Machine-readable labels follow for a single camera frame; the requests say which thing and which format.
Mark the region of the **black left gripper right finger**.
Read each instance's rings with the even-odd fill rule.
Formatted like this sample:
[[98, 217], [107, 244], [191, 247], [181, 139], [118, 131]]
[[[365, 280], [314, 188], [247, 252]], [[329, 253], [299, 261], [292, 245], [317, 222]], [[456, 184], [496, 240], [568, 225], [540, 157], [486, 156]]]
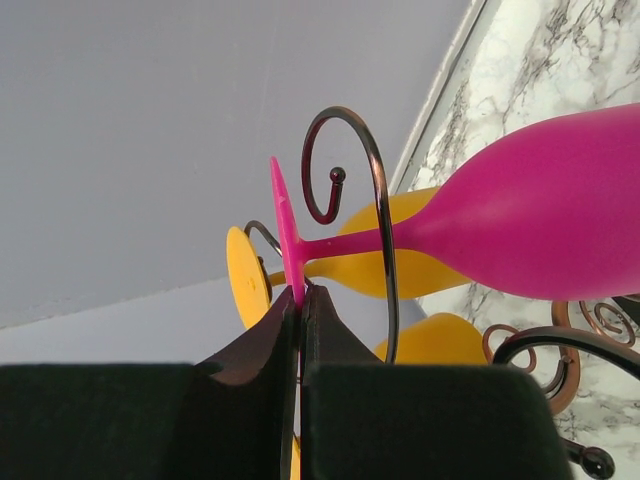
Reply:
[[328, 290], [302, 310], [305, 479], [568, 479], [547, 402], [501, 366], [386, 364], [346, 327]]

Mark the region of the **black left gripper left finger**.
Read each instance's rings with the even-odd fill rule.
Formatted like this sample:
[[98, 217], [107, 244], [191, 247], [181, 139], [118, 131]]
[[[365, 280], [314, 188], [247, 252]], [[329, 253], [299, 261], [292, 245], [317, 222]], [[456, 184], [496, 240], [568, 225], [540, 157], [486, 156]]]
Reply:
[[297, 318], [264, 317], [195, 364], [35, 364], [1, 370], [5, 479], [286, 479]]

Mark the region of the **orange plastic wine glass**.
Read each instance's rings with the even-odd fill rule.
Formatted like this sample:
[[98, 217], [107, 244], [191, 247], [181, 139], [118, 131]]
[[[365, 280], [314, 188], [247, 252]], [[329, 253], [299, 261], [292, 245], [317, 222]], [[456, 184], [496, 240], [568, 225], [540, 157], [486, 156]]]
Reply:
[[[302, 323], [301, 479], [393, 479], [435, 472], [420, 455], [435, 409], [455, 391], [444, 366], [485, 365], [482, 334], [438, 313], [402, 330], [394, 363], [369, 350], [334, 313]], [[442, 388], [436, 387], [444, 380]]]

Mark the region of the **yellow plastic wine glass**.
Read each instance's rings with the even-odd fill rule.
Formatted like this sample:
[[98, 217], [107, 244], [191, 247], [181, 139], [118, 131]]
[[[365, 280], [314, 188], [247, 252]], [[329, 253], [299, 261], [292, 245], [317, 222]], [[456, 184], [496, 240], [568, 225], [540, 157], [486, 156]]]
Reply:
[[[436, 187], [405, 192], [390, 198], [392, 221], [403, 221], [420, 211], [438, 192]], [[420, 252], [395, 250], [398, 296], [415, 299], [461, 286], [470, 279]], [[282, 272], [266, 274], [245, 231], [231, 227], [226, 237], [226, 261], [230, 286], [245, 328], [252, 328], [271, 306], [270, 288], [285, 283]], [[383, 254], [379, 251], [329, 257], [305, 265], [305, 275], [336, 281], [360, 294], [384, 299], [386, 282]]]

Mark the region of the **pink wine glass front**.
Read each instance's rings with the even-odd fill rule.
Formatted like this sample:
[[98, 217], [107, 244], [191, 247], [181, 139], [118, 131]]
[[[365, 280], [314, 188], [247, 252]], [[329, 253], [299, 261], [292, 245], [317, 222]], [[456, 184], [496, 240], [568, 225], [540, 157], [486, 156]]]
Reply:
[[[369, 232], [303, 240], [277, 161], [270, 164], [286, 282], [305, 297], [314, 258], [371, 252]], [[477, 152], [414, 218], [398, 249], [429, 255], [487, 287], [579, 301], [639, 290], [639, 108], [547, 119]]]

